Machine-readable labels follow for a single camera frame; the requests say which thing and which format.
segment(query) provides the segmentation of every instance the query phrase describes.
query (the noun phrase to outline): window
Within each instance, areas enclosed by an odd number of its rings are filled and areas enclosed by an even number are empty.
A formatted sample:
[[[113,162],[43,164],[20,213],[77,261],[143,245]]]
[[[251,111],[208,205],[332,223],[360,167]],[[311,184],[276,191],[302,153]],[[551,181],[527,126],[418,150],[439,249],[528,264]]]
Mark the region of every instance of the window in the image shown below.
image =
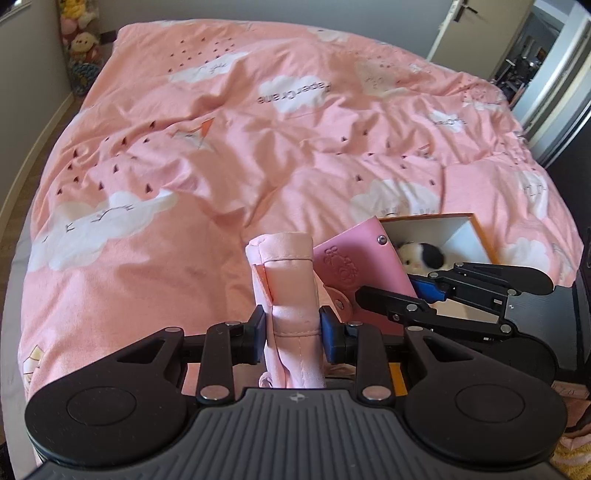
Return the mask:
[[[14,2],[14,5],[10,7],[8,12],[6,12],[2,17],[0,17],[0,22],[2,20],[7,19],[11,15],[14,15],[19,10],[28,7],[29,5],[31,5],[31,0],[17,0],[16,2]]]

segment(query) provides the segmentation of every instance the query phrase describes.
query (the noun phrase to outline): wooden floor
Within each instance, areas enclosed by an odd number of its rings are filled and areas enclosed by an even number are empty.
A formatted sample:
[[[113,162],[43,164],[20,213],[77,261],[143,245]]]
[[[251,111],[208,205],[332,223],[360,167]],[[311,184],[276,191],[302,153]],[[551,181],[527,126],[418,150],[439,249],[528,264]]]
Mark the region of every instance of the wooden floor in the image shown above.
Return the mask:
[[[2,308],[4,308],[4,300],[6,298],[6,290],[8,287],[8,276],[10,275],[11,263],[17,247],[18,238],[21,236],[27,212],[29,211],[31,203],[33,202],[33,197],[39,186],[41,173],[43,173],[43,168],[45,167],[49,154],[53,149],[53,145],[55,145],[57,139],[68,126],[72,118],[74,118],[75,114],[78,113],[80,105],[80,100],[76,100],[72,104],[55,130],[51,133],[47,143],[43,146],[43,149],[35,160],[27,180],[18,195],[17,202],[12,210],[4,236],[0,241],[0,305],[2,305]],[[0,415],[0,444],[2,443],[4,443],[4,431],[2,429],[2,417]]]

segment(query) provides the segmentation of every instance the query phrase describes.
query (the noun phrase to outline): pink pouch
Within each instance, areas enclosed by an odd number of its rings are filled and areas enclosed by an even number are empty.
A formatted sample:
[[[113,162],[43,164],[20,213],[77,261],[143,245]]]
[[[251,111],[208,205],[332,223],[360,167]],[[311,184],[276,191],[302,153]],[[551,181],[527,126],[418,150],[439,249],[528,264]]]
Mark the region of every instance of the pink pouch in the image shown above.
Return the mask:
[[[318,285],[307,233],[261,235],[246,247],[257,304],[267,313],[267,373],[259,385],[324,388]]]
[[[314,271],[324,283],[343,322],[370,323],[384,334],[403,334],[401,325],[368,312],[355,302],[355,292],[364,285],[417,296],[376,217],[315,247]]]

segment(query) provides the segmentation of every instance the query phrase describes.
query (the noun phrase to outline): door handle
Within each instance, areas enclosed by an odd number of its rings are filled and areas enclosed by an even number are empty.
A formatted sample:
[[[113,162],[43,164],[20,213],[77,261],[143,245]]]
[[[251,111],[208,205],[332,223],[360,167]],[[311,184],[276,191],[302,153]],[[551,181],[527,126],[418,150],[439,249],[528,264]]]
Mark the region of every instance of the door handle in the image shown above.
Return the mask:
[[[453,19],[454,22],[459,22],[464,14],[464,10],[469,10],[475,15],[478,15],[478,10],[474,10],[472,7],[468,6],[468,0],[463,0],[463,3],[460,5],[460,8],[457,10],[456,18]]]

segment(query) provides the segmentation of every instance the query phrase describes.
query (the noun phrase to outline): clear bag of stuffed toys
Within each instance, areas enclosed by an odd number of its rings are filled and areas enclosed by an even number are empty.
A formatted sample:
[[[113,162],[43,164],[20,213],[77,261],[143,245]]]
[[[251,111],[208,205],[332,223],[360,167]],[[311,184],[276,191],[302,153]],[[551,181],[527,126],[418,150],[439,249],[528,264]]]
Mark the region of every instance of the clear bag of stuffed toys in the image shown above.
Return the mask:
[[[77,96],[90,90],[103,66],[99,13],[94,0],[59,0],[61,40],[68,74]]]

